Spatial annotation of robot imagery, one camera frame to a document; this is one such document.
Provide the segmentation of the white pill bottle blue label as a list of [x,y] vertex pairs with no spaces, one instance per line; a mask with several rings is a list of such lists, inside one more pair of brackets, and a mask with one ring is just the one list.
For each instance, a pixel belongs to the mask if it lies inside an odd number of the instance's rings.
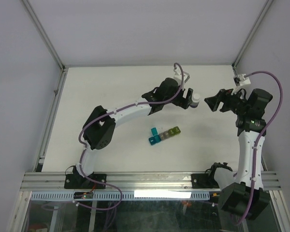
[[191,104],[190,107],[191,108],[197,108],[199,103],[201,101],[201,96],[198,93],[195,93],[191,96]]

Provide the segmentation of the multicolour weekly pill organizer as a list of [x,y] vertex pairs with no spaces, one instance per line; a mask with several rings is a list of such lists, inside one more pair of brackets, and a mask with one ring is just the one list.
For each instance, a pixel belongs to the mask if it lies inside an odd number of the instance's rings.
[[159,133],[157,128],[152,128],[151,133],[152,136],[148,138],[148,141],[151,145],[155,145],[171,137],[179,135],[181,133],[181,130],[178,126],[176,126],[174,128]]

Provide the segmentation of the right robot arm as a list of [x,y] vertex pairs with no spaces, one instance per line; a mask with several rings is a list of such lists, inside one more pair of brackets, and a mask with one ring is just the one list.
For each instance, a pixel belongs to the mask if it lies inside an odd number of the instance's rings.
[[220,210],[248,220],[255,220],[270,202],[270,194],[264,191],[261,178],[261,151],[267,125],[262,117],[272,98],[269,92],[259,88],[247,97],[242,88],[237,93],[221,89],[204,100],[213,112],[223,104],[221,112],[231,111],[237,115],[235,125],[240,146],[237,173],[234,174],[227,163],[215,162],[205,171],[205,182],[220,188]]

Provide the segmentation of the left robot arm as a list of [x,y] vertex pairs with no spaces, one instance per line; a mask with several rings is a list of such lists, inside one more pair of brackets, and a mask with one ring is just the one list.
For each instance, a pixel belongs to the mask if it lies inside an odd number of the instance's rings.
[[138,100],[127,106],[105,109],[101,105],[94,108],[83,125],[78,140],[84,145],[80,161],[76,164],[75,183],[82,188],[91,184],[93,171],[93,155],[90,151],[100,150],[109,145],[114,130],[118,126],[142,116],[149,116],[163,109],[167,104],[187,109],[192,104],[193,89],[189,88],[184,97],[184,80],[166,78],[159,87],[144,93]]

